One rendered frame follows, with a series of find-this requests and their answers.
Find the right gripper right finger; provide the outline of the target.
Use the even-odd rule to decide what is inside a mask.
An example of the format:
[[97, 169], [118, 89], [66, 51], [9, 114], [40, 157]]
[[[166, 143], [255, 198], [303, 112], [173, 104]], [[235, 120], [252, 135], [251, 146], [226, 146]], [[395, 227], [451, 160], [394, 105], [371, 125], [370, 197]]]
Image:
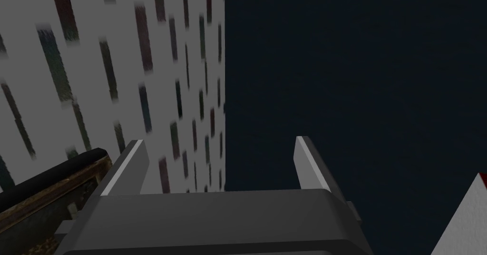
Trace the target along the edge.
[[346, 199], [309, 136], [297, 136], [293, 162], [301, 189], [326, 189], [340, 201]]

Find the white block with red edge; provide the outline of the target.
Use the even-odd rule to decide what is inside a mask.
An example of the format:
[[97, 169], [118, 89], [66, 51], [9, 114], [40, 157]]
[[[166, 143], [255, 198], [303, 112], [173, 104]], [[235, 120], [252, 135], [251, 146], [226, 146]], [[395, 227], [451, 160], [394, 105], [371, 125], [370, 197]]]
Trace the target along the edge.
[[431, 255], [487, 255], [487, 173], [478, 173]]

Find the brown wooden furniture, black top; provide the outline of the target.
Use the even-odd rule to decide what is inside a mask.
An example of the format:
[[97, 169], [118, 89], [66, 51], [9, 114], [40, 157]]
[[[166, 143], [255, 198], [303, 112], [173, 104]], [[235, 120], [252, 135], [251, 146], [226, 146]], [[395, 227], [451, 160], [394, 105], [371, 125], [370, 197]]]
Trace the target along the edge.
[[96, 148], [1, 192], [0, 255], [52, 254], [59, 225], [77, 217], [110, 168]]

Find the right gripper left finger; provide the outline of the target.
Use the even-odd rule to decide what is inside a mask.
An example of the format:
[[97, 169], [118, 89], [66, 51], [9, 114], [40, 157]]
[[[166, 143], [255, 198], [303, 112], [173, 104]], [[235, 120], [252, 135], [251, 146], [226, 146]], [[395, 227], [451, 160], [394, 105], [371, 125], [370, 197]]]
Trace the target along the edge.
[[145, 141], [132, 140], [99, 186], [100, 196], [138, 195], [149, 166]]

